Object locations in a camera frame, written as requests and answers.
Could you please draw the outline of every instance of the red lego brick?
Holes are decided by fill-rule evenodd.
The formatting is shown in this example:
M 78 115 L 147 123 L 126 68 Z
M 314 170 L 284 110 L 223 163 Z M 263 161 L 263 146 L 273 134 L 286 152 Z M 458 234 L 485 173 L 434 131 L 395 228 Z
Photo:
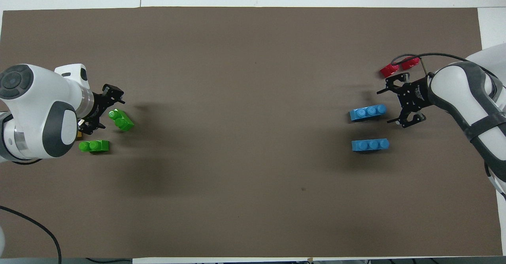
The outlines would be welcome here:
M 402 63 L 401 66 L 402 66 L 403 70 L 408 70 L 408 69 L 412 68 L 413 66 L 416 66 L 419 63 L 420 63 L 420 58 L 415 57 L 413 59 L 408 60 L 407 62 Z
M 384 68 L 381 69 L 381 73 L 385 78 L 389 77 L 390 75 L 393 75 L 396 71 L 399 70 L 399 66 L 392 66 L 391 64 L 388 64 Z

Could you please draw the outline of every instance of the blue lego brick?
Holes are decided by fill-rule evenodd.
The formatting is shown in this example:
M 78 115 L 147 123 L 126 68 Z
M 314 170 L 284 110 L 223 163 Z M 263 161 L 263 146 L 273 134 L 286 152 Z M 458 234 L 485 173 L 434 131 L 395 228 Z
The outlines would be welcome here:
M 387 112 L 387 107 L 383 104 L 353 109 L 349 111 L 352 121 L 365 120 L 370 117 L 381 116 Z
M 376 140 L 352 140 L 351 148 L 354 152 L 376 151 L 378 149 L 388 149 L 390 143 L 386 138 Z

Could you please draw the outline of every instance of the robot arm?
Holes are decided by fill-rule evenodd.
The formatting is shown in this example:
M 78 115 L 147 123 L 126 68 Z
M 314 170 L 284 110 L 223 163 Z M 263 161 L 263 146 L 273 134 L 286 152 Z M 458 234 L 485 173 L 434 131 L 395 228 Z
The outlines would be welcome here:
M 455 119 L 470 143 L 482 156 L 493 185 L 506 190 L 506 88 L 495 75 L 470 61 L 457 62 L 428 73 L 424 78 L 408 82 L 409 73 L 387 78 L 386 88 L 401 103 L 396 122 L 409 127 L 425 120 L 420 110 L 430 105 L 444 109 Z M 394 84 L 403 82 L 402 86 Z M 414 113 L 412 120 L 408 116 Z
M 64 155 L 78 130 L 91 134 L 104 128 L 100 115 L 123 102 L 122 95 L 121 89 L 109 84 L 102 94 L 90 91 L 82 64 L 60 66 L 54 72 L 30 64 L 7 68 L 0 73 L 0 100 L 9 108 L 0 113 L 0 161 Z

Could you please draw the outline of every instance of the toy building block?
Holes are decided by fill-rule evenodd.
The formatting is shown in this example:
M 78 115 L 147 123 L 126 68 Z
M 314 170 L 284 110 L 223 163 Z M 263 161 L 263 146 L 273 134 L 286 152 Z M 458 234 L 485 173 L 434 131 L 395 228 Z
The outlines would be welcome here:
M 412 68 L 413 66 L 416 66 L 419 63 L 420 63 L 420 58 L 415 57 L 413 59 L 408 60 L 407 62 L 403 62 L 401 64 L 401 67 L 403 70 L 408 70 L 408 69 Z
M 396 71 L 399 70 L 399 66 L 392 66 L 391 64 L 388 64 L 384 68 L 380 70 L 380 72 L 383 74 L 385 78 L 389 77 L 390 75 L 393 75 Z
M 362 121 L 371 117 L 380 116 L 387 112 L 387 107 L 383 104 L 353 109 L 349 111 L 349 116 L 352 121 Z
M 82 152 L 107 152 L 109 151 L 108 140 L 82 141 L 79 143 Z
M 119 129 L 122 131 L 128 131 L 130 130 L 130 128 L 134 126 L 134 123 L 125 114 L 125 112 L 119 109 L 114 109 L 113 111 L 110 111 L 109 118 L 114 120 L 114 124 L 116 125 L 116 127 L 119 127 Z
M 354 152 L 376 151 L 379 149 L 388 149 L 390 143 L 386 138 L 376 140 L 352 140 L 351 147 Z

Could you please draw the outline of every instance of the cable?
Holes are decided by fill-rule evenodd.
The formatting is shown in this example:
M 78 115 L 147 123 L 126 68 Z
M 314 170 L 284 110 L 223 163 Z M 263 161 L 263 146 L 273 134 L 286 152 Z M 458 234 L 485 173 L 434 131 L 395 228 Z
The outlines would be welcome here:
M 488 164 L 483 162 L 483 165 L 485 166 L 485 173 L 487 174 L 487 177 L 492 177 L 492 174 L 490 174 L 490 170 L 488 169 Z
M 91 258 L 86 258 L 86 260 L 89 260 L 89 261 L 95 262 L 95 263 L 132 262 L 130 259 L 114 259 L 114 260 L 107 260 L 107 261 L 99 261 L 99 260 L 94 260 Z
M 462 58 L 462 57 L 457 57 L 457 55 L 450 55 L 448 53 L 442 53 L 442 52 L 427 52 L 427 53 L 422 53 L 420 55 L 412 55 L 412 54 L 409 54 L 409 53 L 405 53 L 403 55 L 398 55 L 397 57 L 395 57 L 394 59 L 392 59 L 392 61 L 390 62 L 390 64 L 392 66 L 398 66 L 399 64 L 403 64 L 405 62 L 408 62 L 416 57 L 421 58 L 422 57 L 428 57 L 430 55 L 437 55 L 437 56 L 440 56 L 440 57 L 451 57 L 451 58 L 454 58 L 454 59 L 458 59 L 458 60 L 461 60 L 462 62 L 469 62 L 469 60 L 465 59 L 465 58 Z M 396 59 L 399 59 L 401 57 L 407 57 L 407 56 L 410 56 L 408 58 L 405 58 L 403 60 L 401 60 L 400 62 L 395 62 Z M 491 71 L 489 71 L 488 69 L 484 68 L 483 66 L 480 66 L 478 64 L 476 64 L 477 66 L 479 66 L 481 69 L 483 69 L 484 72 L 488 73 L 489 75 L 492 75 L 493 77 L 497 78 L 497 76 L 495 76 L 495 74 L 493 74 Z
M 31 165 L 31 164 L 37 163 L 37 162 L 39 162 L 41 160 L 42 160 L 42 158 L 36 159 L 34 161 L 30 161 L 30 162 L 13 161 L 12 163 L 16 163 L 16 164 L 19 164 L 19 165 Z
M 425 73 L 425 76 L 429 75 L 427 72 L 427 68 L 425 67 L 425 64 L 423 63 L 423 59 L 420 58 L 421 67 L 423 68 L 423 73 Z
M 41 228 L 42 230 L 44 230 L 45 233 L 47 233 L 49 235 L 49 237 L 51 237 L 55 243 L 56 251 L 58 252 L 58 264 L 62 263 L 62 251 L 60 249 L 60 244 L 58 243 L 58 240 L 56 239 L 55 235 L 50 230 L 48 230 L 45 226 L 43 226 L 40 222 L 36 221 L 35 219 L 32 219 L 31 217 L 24 215 L 18 211 L 15 211 L 13 209 L 10 209 L 10 208 L 4 207 L 4 206 L 0 206 L 0 210 L 4 210 L 4 211 L 9 212 L 11 214 L 15 214 L 18 217 L 22 217 L 23 219 L 31 222 L 32 224 L 34 224 L 34 225 L 38 226 L 39 228 Z

